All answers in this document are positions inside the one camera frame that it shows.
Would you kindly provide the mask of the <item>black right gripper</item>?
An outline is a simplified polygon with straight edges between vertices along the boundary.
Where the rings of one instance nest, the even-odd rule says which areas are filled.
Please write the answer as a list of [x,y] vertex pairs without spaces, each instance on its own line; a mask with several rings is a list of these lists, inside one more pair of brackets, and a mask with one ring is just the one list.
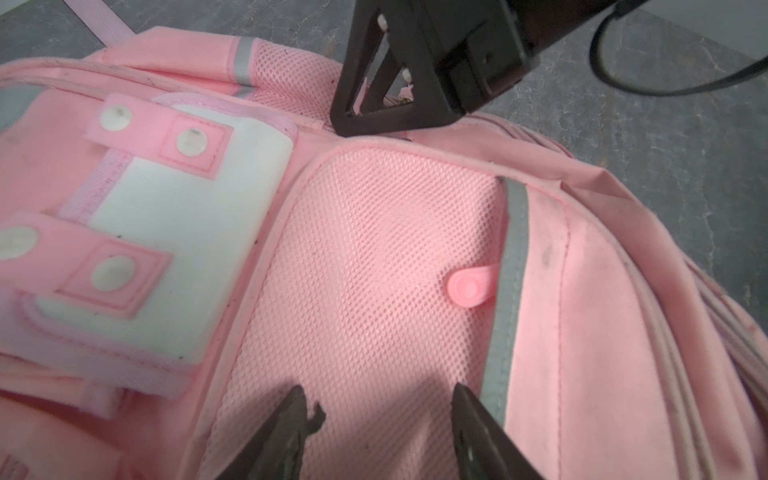
[[330,108],[343,137],[452,124],[613,1],[357,1]]

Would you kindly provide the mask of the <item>pink student backpack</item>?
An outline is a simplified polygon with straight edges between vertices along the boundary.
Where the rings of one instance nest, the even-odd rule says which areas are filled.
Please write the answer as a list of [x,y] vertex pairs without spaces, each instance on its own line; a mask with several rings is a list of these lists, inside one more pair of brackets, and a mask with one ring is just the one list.
[[299,479],[763,479],[767,337],[608,171],[495,116],[346,138],[343,65],[132,32],[1,68],[1,475],[217,479],[294,385]]

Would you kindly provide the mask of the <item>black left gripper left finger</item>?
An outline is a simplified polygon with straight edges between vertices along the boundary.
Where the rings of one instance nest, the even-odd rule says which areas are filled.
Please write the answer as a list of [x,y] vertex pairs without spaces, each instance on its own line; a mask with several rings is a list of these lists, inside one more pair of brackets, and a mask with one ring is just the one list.
[[306,441],[322,428],[325,419],[319,403],[309,415],[304,389],[292,386],[217,479],[299,479]]

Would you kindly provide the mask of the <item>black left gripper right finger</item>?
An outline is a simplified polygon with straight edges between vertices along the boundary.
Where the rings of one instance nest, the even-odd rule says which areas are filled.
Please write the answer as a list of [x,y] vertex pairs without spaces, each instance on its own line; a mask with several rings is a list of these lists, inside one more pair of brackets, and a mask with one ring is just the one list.
[[460,479],[543,479],[469,387],[455,385],[451,408]]

